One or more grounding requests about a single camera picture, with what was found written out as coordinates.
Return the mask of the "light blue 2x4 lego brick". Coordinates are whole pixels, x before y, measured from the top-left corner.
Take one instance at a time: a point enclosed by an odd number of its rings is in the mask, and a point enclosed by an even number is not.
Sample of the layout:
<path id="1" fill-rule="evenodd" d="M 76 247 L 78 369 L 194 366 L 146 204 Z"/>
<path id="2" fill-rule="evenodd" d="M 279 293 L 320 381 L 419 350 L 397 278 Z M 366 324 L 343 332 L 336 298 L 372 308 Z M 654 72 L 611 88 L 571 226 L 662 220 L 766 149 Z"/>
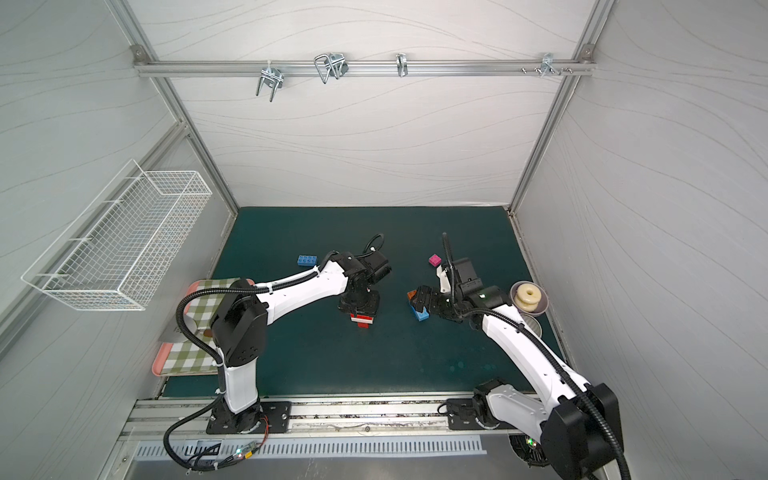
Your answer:
<path id="1" fill-rule="evenodd" d="M 301 267 L 314 267 L 317 265 L 318 257 L 315 255 L 299 255 L 297 265 Z"/>

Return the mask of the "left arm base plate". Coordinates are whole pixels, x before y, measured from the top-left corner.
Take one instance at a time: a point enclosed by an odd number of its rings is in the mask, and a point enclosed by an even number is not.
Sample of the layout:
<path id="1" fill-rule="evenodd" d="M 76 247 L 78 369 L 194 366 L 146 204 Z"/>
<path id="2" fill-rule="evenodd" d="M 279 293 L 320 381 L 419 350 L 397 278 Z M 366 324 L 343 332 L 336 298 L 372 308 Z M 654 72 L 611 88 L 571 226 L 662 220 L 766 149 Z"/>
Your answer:
<path id="1" fill-rule="evenodd" d="M 240 413 L 229 410 L 224 400 L 212 408 L 206 427 L 209 435 L 285 433 L 291 414 L 288 401 L 257 402 Z"/>

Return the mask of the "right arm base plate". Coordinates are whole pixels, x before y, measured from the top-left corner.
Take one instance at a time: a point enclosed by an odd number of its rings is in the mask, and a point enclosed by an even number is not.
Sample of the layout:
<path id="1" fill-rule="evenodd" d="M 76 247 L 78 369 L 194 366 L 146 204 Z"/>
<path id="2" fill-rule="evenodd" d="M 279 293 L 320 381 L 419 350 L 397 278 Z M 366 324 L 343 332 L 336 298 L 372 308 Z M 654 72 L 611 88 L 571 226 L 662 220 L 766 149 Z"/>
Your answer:
<path id="1" fill-rule="evenodd" d="M 442 402 L 437 413 L 445 416 L 452 431 L 517 430 L 517 427 L 495 418 L 483 400 L 449 398 Z"/>

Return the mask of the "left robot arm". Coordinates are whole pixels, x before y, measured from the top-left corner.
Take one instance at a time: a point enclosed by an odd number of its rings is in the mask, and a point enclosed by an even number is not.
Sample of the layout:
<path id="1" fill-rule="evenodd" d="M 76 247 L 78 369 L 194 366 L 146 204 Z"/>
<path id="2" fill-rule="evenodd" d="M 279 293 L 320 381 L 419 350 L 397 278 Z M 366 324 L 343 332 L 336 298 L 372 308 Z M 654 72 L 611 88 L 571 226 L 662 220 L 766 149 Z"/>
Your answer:
<path id="1" fill-rule="evenodd" d="M 264 284 L 238 280 L 226 288 L 211 321 L 222 399 L 212 408 L 207 432 L 245 433 L 258 428 L 263 410 L 257 362 L 266 349 L 268 326 L 306 305 L 335 296 L 342 313 L 372 318 L 380 304 L 373 285 L 390 272 L 388 259 L 378 251 L 331 253 L 304 275 Z"/>

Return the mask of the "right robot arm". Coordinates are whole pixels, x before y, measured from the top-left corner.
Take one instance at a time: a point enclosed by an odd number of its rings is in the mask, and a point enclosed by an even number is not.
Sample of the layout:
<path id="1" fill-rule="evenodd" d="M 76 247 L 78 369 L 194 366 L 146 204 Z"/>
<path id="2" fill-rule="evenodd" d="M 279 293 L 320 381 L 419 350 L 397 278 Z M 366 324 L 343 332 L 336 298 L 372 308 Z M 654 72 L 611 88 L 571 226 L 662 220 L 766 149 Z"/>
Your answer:
<path id="1" fill-rule="evenodd" d="M 631 478 L 613 391 L 561 360 L 526 325 L 507 292 L 483 285 L 470 260 L 447 260 L 436 275 L 438 288 L 422 285 L 408 293 L 414 313 L 468 322 L 503 350 L 535 391 L 529 396 L 500 380 L 478 386 L 473 409 L 479 426 L 517 428 L 526 436 L 523 457 L 542 457 L 562 479 L 591 479 L 609 463 L 621 478 Z"/>

